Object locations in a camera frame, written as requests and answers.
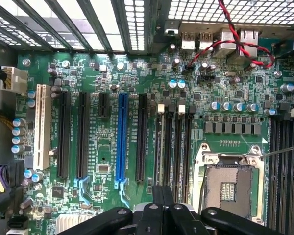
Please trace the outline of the black RAM slot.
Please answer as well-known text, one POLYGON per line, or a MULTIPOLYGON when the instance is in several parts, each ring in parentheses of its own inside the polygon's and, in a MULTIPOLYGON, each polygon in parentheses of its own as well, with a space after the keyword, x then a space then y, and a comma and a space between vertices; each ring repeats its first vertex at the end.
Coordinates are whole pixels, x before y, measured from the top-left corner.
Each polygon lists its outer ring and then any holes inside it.
POLYGON ((175 113, 175 106, 169 105, 166 112, 166 129, 165 129, 165 162, 164 162, 164 185, 170 185, 171 170, 171 149, 172 149, 172 122, 175 113))
POLYGON ((182 146, 182 124, 184 115, 186 113, 186 106, 179 104, 175 117, 175 144, 174 144, 174 196, 178 200, 179 195, 179 179, 180 179, 180 164, 181 164, 181 146, 182 146))
MULTIPOLYGON (((279 149, 283 150, 285 148, 285 126, 284 121, 280 120, 279 123, 279 149)), ((278 172, 278 194, 277 194, 277 212, 278 212, 278 223, 277 228, 279 232, 285 233, 285 216, 283 213, 283 206, 284 206, 284 163, 285 163, 285 154, 279 154, 279 172, 278 172)))
MULTIPOLYGON (((277 118, 271 118, 271 133, 270 133, 270 152, 277 151, 278 149, 278 124, 277 118)), ((269 189, 268 189, 268 227, 271 229, 276 229, 276 165, 277 160, 275 155, 268 157, 269 159, 269 189)))
POLYGON ((185 179, 185 186, 184 186, 184 202, 190 203, 191 202, 191 188, 193 183, 193 154, 191 150, 192 145, 192 123, 194 120, 194 116, 196 114, 196 106, 191 105, 189 106, 186 120, 185 120, 185 152, 184 152, 184 179, 185 179))
MULTIPOLYGON (((290 127, 289 127, 289 147, 294 146, 294 119, 291 119, 290 121, 290 127)), ((293 214, 293 166, 294 166, 294 160, 293 160, 293 152, 288 152, 288 227, 287 232, 288 235, 292 235, 294 229, 293 229, 293 221, 292 221, 292 214, 293 214)))
POLYGON ((158 176, 159 176, 159 122, 161 120, 159 114, 165 113, 165 105, 158 104, 157 106, 157 116, 156 116, 156 129, 155 129, 155 167, 154 167, 154 184, 159 185, 158 176))

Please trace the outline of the thin metal locking lever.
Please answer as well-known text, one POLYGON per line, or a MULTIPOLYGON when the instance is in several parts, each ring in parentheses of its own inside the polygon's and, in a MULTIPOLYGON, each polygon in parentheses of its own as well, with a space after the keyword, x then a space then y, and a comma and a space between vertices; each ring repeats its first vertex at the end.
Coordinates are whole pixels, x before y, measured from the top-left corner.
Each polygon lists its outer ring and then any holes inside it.
POLYGON ((198 207, 199 213, 201 213, 203 210, 206 181, 207 181, 207 168, 205 168, 205 170, 204 170, 202 184, 201 184, 201 188, 200 188, 200 200, 199 200, 199 207, 198 207))
POLYGON ((280 154, 280 153, 285 153, 285 152, 289 152, 289 151, 293 151, 293 150, 294 150, 294 146, 264 154, 264 155, 261 156, 261 158, 266 158, 266 157, 269 157, 269 156, 273 156, 273 155, 277 155, 277 154, 280 154))

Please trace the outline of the CPU socket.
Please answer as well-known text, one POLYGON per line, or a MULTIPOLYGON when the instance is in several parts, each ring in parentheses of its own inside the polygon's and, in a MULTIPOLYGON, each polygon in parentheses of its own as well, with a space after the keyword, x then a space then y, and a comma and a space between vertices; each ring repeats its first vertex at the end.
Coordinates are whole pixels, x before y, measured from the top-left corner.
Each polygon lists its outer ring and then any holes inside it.
POLYGON ((208 143, 201 143, 193 171, 191 203, 195 211, 207 168, 203 210, 216 207, 263 225, 265 163, 261 156, 257 144, 239 153, 212 151, 208 143))

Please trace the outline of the blue expansion slot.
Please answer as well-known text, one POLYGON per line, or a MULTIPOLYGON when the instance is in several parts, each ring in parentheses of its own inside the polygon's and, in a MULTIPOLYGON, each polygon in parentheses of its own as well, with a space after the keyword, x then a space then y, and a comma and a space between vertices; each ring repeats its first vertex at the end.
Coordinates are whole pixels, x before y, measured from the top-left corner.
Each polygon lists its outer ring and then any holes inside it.
POLYGON ((119 191, 120 200, 129 208, 129 202, 125 199, 124 185, 127 181, 126 157, 127 157, 127 121, 128 121, 128 94, 120 93, 118 98, 118 124, 116 139, 116 165, 115 165, 115 189, 119 191))

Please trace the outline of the green motherboard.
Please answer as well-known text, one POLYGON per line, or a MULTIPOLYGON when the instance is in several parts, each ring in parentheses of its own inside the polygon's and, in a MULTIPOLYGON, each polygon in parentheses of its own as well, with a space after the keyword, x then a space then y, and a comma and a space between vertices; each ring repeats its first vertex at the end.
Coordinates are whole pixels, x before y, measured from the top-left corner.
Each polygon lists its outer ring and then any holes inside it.
MULTIPOLYGON (((113 207, 126 207, 115 189, 116 139, 118 98, 128 94, 127 157, 125 199, 129 209, 152 201, 154 184, 155 129, 158 104, 165 105, 163 170, 165 162, 166 112, 175 106, 172 122, 170 185, 174 196, 175 117, 179 104, 186 106, 182 126, 179 195, 184 202, 185 186, 185 120, 189 106, 196 106, 192 123, 193 171, 194 160, 201 143, 212 151, 246 152, 253 144, 260 146, 262 155, 270 153, 271 118, 285 126, 285 148, 289 148, 289 127, 294 119, 294 56, 279 58, 268 69, 258 65, 231 64, 226 58, 200 57, 190 68, 191 57, 181 53, 162 53, 156 57, 128 55, 89 55, 86 53, 24 52, 18 56, 18 68, 28 72, 27 93, 16 101, 13 122, 12 152, 24 160, 24 196, 20 214, 29 218, 29 235, 56 235, 56 219, 61 214, 100 215, 113 207), (33 168, 36 86, 50 86, 52 98, 49 167, 33 168), (69 174, 57 177, 59 96, 71 94, 71 128, 69 174), (79 201, 76 179, 79 93, 90 96, 89 158, 85 198, 89 206, 79 201), (108 93, 110 117, 98 116, 98 97, 108 93), (147 141, 145 177, 137 182, 136 153, 139 95, 147 94, 147 141)), ((285 233, 288 235, 288 152, 284 163, 285 233)), ((265 163, 263 226, 268 227, 269 159, 265 163)), ((293 174, 294 229, 294 174, 293 174)))

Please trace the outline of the silver finned heatsink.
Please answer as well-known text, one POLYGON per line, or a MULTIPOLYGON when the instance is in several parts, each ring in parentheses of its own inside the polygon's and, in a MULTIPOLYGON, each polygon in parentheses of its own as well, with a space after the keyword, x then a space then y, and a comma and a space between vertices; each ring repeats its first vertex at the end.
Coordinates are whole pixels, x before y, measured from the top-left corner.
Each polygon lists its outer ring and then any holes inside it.
POLYGON ((88 214, 61 214, 56 219, 56 235, 59 233, 74 227, 86 220, 95 217, 95 215, 88 214))

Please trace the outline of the short black expansion slot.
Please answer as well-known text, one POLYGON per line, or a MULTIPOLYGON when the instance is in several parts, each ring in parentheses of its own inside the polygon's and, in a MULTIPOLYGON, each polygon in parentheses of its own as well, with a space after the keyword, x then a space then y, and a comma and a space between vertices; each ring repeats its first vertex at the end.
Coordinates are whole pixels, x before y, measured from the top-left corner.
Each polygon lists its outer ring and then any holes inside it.
POLYGON ((110 117, 110 98, 108 93, 100 93, 98 97, 98 116, 100 118, 110 117))

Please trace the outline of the white expansion slot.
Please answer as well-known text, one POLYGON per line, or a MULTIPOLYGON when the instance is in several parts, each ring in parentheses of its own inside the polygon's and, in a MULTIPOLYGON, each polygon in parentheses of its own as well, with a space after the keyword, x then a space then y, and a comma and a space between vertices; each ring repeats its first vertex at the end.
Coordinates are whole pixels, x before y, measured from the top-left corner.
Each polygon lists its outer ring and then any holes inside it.
POLYGON ((45 170, 49 167, 49 148, 51 140, 52 98, 50 86, 36 86, 35 127, 33 147, 33 168, 45 170))

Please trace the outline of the silver USB port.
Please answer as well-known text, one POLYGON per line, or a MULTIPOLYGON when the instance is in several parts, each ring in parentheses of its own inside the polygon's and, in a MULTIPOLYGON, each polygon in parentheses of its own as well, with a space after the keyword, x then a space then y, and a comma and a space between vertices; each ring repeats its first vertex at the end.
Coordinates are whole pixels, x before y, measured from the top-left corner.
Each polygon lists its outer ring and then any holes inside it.
POLYGON ((199 33, 199 49, 204 50, 213 43, 213 34, 208 32, 199 33))
POLYGON ((195 49, 195 37, 196 35, 192 32, 182 32, 181 35, 181 48, 183 50, 194 51, 195 49))

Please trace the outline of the silver port stack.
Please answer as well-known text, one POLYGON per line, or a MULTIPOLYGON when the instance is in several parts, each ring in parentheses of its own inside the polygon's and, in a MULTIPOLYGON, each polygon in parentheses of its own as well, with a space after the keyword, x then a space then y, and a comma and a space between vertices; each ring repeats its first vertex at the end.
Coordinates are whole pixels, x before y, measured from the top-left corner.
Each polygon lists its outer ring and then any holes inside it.
MULTIPOLYGON (((233 34, 229 29, 221 29, 219 32, 214 34, 213 42, 218 41, 233 41, 233 34)), ((236 50, 235 43, 221 43, 214 47, 213 57, 214 58, 225 58, 227 55, 233 53, 236 50)))

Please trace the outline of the silver ethernet port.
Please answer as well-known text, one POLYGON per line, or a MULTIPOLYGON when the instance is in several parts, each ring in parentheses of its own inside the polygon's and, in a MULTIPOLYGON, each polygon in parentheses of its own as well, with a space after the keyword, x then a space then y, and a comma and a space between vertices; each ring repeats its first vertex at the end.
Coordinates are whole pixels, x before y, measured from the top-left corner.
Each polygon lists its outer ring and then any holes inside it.
MULTIPOLYGON (((258 44, 259 32, 253 29, 240 29, 238 30, 238 35, 241 42, 250 43, 253 45, 258 44)), ((250 57, 256 59, 258 56, 258 50, 255 47, 244 46, 244 49, 249 53, 250 57)))

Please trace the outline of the white power connector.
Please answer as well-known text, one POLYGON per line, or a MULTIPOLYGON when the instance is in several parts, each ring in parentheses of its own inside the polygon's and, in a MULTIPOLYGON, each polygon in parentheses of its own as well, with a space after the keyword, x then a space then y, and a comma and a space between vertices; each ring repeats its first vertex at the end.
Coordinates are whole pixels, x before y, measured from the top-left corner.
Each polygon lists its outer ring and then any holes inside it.
POLYGON ((27 93, 28 72, 11 66, 3 66, 2 70, 6 74, 6 80, 0 82, 2 91, 17 94, 27 93))

